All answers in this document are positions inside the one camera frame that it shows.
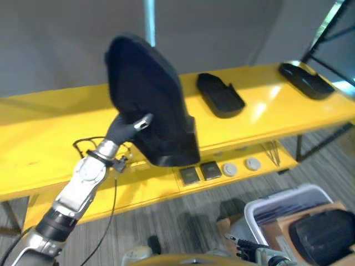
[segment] black cable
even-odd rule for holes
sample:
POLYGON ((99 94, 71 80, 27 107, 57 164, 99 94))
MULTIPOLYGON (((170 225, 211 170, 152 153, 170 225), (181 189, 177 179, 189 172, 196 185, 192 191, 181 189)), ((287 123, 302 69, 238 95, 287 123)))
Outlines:
MULTIPOLYGON (((79 156, 80 156, 80 158, 82 159, 82 158, 84 158, 85 156, 84 156, 84 153, 83 153, 83 152, 79 149, 79 147, 78 147, 78 144, 79 144, 80 142, 83 142, 83 141, 90 141, 91 143, 94 144, 95 149, 97 149, 97 145, 96 145, 95 141, 93 141, 93 140, 94 140, 94 139, 104 139, 104 138, 105 138, 105 137, 97 136, 97 137, 86 137, 86 138, 83 138, 83 139, 75 140, 75 141, 73 142, 73 147, 78 151, 79 156)), ((124 143, 122 143, 121 145, 124 146, 124 147, 128 150, 129 154, 132 154, 130 147, 127 147, 124 143)))
POLYGON ((117 196, 117 175, 115 176, 115 196, 114 196, 114 199, 113 199, 113 206, 112 206, 112 211, 111 211, 111 215, 110 215, 110 220, 109 220, 109 223, 107 224, 107 227, 106 227, 106 230, 104 232, 104 234, 102 235, 98 245, 96 246, 96 248, 91 252, 91 254, 86 258, 86 260, 84 260, 84 262, 80 265, 80 266, 83 266, 86 262, 88 262, 88 260, 95 254, 95 252, 99 249, 102 241, 104 240, 109 228, 110 228, 110 225, 111 225, 111 222, 112 222, 112 219, 113 219, 113 213, 115 211, 115 206, 116 206, 116 196, 117 196))
POLYGON ((13 248, 18 244, 18 242, 21 240, 21 238, 23 238, 23 236, 25 234, 28 233, 28 231, 30 231, 32 229, 32 227, 26 229, 25 231, 23 231, 16 239, 15 241, 10 245, 10 247, 6 250, 4 256, 2 257, 1 259, 1 262, 0 262, 0 266, 4 266, 5 265, 5 261, 6 259, 9 257, 11 251, 13 250, 13 248))

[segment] white round object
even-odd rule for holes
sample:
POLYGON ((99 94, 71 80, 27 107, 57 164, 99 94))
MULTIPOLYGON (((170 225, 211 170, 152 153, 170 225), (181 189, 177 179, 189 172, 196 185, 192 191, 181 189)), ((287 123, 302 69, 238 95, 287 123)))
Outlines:
POLYGON ((235 176, 238 172, 238 169, 237 167, 235 166, 234 163, 231 163, 231 162, 228 162, 228 163, 225 163, 223 165, 223 173, 226 175, 226 176, 235 176))
POLYGON ((261 162, 257 158, 249 158, 245 161, 246 167, 251 171, 257 171, 261 168, 261 162))

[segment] black foam pad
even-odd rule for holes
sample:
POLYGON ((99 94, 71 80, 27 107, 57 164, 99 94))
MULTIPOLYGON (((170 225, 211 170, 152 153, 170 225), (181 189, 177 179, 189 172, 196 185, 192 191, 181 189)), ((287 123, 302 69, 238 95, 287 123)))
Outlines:
POLYGON ((116 37, 106 53, 110 97, 128 123, 154 115, 133 144, 157 166, 186 166, 200 161, 194 118, 187 113, 179 77, 145 40, 116 37))

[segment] silver metal arm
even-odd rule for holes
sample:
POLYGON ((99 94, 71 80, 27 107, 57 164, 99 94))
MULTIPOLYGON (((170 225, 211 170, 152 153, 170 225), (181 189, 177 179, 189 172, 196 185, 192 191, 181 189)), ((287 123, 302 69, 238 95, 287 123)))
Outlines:
POLYGON ((113 165, 114 168, 123 170, 125 160, 115 159, 119 145, 132 138, 136 132, 148 127, 152 118, 149 114, 131 125, 120 124, 121 121, 115 119, 109 129, 115 142, 104 139, 95 151, 78 162, 72 179, 55 199, 52 208, 13 248, 4 265, 31 265, 29 261, 36 256, 39 257, 35 259, 34 265, 53 265, 54 258, 65 246, 66 238, 92 203, 98 187, 106 179, 109 167, 113 165), (35 252, 35 255, 29 255, 30 251, 35 252))
MULTIPOLYGON (((118 148, 112 141, 103 140, 94 152, 107 161, 113 161, 118 148)), ((96 158, 87 156, 81 159, 72 179, 55 199, 53 209, 76 220, 82 218, 108 171, 107 166, 96 158)))

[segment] yellow table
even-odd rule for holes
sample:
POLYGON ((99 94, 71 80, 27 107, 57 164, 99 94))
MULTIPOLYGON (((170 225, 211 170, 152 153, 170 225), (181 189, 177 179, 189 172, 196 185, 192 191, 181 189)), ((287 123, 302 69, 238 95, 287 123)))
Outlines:
MULTIPOLYGON (((195 86, 197 74, 180 76, 187 109, 196 120, 202 161, 216 160, 221 164, 235 160, 242 168, 245 158, 259 156, 265 167, 258 172, 242 171, 235 178, 222 177, 184 187, 176 169, 151 167, 142 154, 133 149, 130 167, 120 177, 118 199, 122 204, 118 205, 117 212, 291 168, 297 162, 281 146, 281 165, 276 167, 257 144, 355 119, 355 102, 339 93, 322 101, 309 99, 280 76, 276 64, 210 73, 227 84, 233 83, 246 107, 235 117, 219 119, 195 86), (243 146, 250 146, 249 152, 235 151, 243 146)), ((6 177, 1 181, 0 201, 41 193, 31 198, 26 219, 32 221, 26 221, 29 225, 36 222, 35 216, 39 217, 39 206, 48 208, 58 190, 70 180, 79 160, 72 143, 83 137, 104 135, 116 110, 108 98, 107 86, 98 85, 3 98, 0 112, 0 166, 2 176, 6 177)), ((112 190, 112 179, 108 179, 84 221, 109 213, 112 190)))

